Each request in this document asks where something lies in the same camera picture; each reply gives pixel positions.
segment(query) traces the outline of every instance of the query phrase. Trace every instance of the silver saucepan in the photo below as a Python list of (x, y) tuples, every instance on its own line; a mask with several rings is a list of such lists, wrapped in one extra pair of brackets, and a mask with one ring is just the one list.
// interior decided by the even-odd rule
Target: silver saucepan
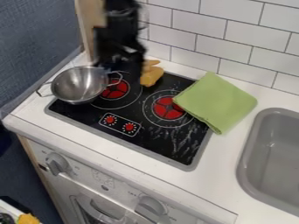
[[(118, 74), (120, 79), (113, 84), (109, 84), (108, 76)], [(39, 90), (36, 93), (40, 97), (54, 95), (64, 102), (72, 105), (92, 102), (106, 87), (120, 84), (122, 74), (120, 72), (107, 73), (101, 67), (77, 66), (60, 73), (53, 81), (46, 82), (44, 85), (51, 84), (52, 94), (42, 95)]]

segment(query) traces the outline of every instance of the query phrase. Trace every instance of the sink basin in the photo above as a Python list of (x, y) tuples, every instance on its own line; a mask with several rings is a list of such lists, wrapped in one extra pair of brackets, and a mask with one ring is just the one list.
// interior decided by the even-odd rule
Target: sink basin
[(255, 199), (299, 216), (299, 113), (269, 108), (256, 116), (237, 178)]

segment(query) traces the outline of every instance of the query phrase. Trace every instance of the oven handle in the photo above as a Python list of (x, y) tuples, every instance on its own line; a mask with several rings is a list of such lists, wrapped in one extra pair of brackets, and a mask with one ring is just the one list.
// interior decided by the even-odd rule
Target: oven handle
[(100, 209), (98, 206), (96, 206), (96, 203), (93, 199), (90, 199), (84, 194), (80, 194), (79, 196), (77, 196), (76, 201), (86, 213), (88, 213), (90, 216), (92, 216), (94, 219), (98, 221), (105, 221), (104, 223), (107, 224), (127, 223), (127, 218), (125, 216), (121, 217), (120, 219), (112, 217), (111, 215), (102, 211), (102, 209)]

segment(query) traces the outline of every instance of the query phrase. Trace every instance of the subway tile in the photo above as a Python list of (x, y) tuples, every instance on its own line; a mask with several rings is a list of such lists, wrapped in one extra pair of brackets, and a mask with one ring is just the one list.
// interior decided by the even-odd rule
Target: subway tile
[(156, 25), (171, 27), (171, 9), (148, 5), (149, 22)]
[(206, 71), (217, 72), (219, 59), (197, 52), (189, 52), (183, 49), (172, 47), (171, 61), (189, 67), (196, 67)]
[(261, 17), (261, 25), (291, 32), (299, 32), (298, 21), (299, 10), (268, 3)]
[(171, 27), (171, 9), (150, 4), (142, 4), (141, 20), (155, 25)]
[(198, 12), (200, 0), (149, 0), (149, 4), (156, 4), (164, 7), (182, 11)]
[(292, 33), (287, 53), (299, 55), (299, 34)]
[(222, 59), (219, 74), (242, 81), (256, 83), (265, 87), (271, 87), (275, 79), (276, 72)]
[(146, 3), (140, 3), (140, 10), (139, 10), (139, 20), (142, 22), (149, 22), (150, 20), (150, 13), (149, 13), (149, 5)]
[(158, 25), (149, 25), (149, 40), (162, 44), (194, 50), (196, 34), (177, 31)]
[(271, 3), (271, 4), (282, 4), (282, 5), (286, 5), (286, 6), (292, 6), (292, 7), (299, 8), (298, 0), (262, 0), (262, 2)]
[(299, 76), (299, 57), (286, 53), (254, 48), (250, 64)]
[(215, 38), (223, 38), (225, 19), (202, 16), (190, 12), (174, 10), (173, 27), (179, 30), (196, 32)]
[(251, 46), (198, 35), (197, 52), (247, 63)]
[(289, 32), (229, 21), (226, 39), (283, 52), (289, 40)]
[(142, 40), (148, 49), (147, 54), (162, 60), (170, 60), (170, 46), (158, 44), (148, 40)]
[(147, 27), (148, 24), (144, 22), (139, 22), (139, 38), (141, 39), (148, 39), (149, 38), (149, 28)]
[(299, 77), (279, 73), (273, 88), (299, 95)]
[(249, 24), (258, 24), (263, 3), (252, 1), (201, 0), (200, 12)]

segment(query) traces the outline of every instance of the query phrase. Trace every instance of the green cloth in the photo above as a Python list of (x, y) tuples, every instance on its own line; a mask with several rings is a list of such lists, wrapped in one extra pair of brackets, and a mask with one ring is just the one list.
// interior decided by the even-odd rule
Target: green cloth
[(174, 98), (186, 112), (223, 134), (256, 106), (257, 100), (215, 73), (207, 73)]

